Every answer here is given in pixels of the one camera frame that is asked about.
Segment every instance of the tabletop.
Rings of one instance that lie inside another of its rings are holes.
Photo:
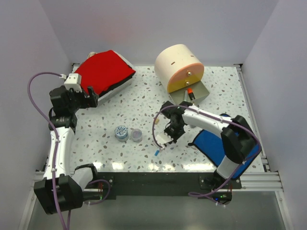
[[[98,108],[80,109],[76,115],[78,124],[71,147],[71,171],[82,164],[93,163],[99,172],[213,172],[215,166],[192,142],[199,133],[198,127],[185,126],[186,133],[176,144],[168,146],[155,156],[152,123],[162,104],[171,100],[153,66],[136,66],[136,74],[130,86],[116,94]],[[201,80],[210,95],[199,104],[205,111],[231,117],[243,116],[252,127],[248,108],[235,67],[205,67]],[[169,122],[159,116],[156,135]],[[117,126],[138,128],[143,133],[139,143],[130,138],[119,142],[114,135]],[[246,172],[264,172],[260,156]]]

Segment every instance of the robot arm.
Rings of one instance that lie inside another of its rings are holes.
[[[169,105],[173,104],[171,102],[166,102],[162,105],[161,109]],[[194,109],[197,112],[182,107],[165,109],[162,114],[170,119],[170,125],[162,134],[157,136],[157,141],[160,145],[165,145],[171,142],[176,143],[177,140],[185,133],[183,128],[184,125],[200,127],[221,138],[225,156],[221,164],[218,165],[216,171],[214,172],[213,179],[215,186],[219,186],[231,176],[238,165],[243,163],[250,151],[256,146],[256,141],[248,132],[234,125],[216,121],[213,118],[237,123],[250,131],[251,128],[249,127],[247,121],[239,115],[235,118],[223,117],[203,111],[188,102],[182,102],[180,105]],[[201,112],[208,114],[211,118],[200,115]]]
[[[52,159],[56,142],[56,183],[57,194],[61,211],[71,210],[83,205],[83,190],[86,185],[96,178],[97,170],[93,164],[86,164],[75,169],[74,175],[70,173],[71,144],[75,136],[77,117],[75,113],[80,108],[97,107],[98,95],[92,87],[88,88],[89,95],[81,88],[81,76],[70,74],[64,85],[53,89],[49,95],[53,105],[49,119],[55,126],[55,131],[49,126],[51,147],[46,164],[44,179],[36,182],[34,192],[47,214],[56,213],[55,202],[52,195]]]

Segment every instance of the gray floor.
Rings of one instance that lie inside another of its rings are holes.
[[[30,230],[59,230],[37,202]],[[192,197],[122,196],[71,214],[71,230],[284,230],[275,193],[237,192],[226,209]]]

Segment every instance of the white speckled table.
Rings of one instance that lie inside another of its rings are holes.
[[[157,147],[151,134],[153,118],[170,98],[153,66],[136,67],[136,70],[132,85],[103,106],[77,112],[71,171],[78,165],[93,162],[100,172],[213,172],[213,164],[195,147],[187,146],[199,128],[185,126],[186,133],[177,144],[169,146],[158,156],[154,155]],[[210,95],[200,103],[201,109],[215,114],[227,113],[232,117],[242,115],[251,126],[235,67],[206,67],[202,81]],[[162,132],[168,122],[163,116],[159,118],[156,134]],[[141,129],[143,141],[117,141],[114,129],[119,125],[125,125],[129,131]],[[260,156],[246,171],[264,171]]]

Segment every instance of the black and orange marker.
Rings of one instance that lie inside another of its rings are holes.
[[[194,96],[193,90],[191,88],[188,88],[188,95],[189,95],[191,101],[195,100],[195,96]]]

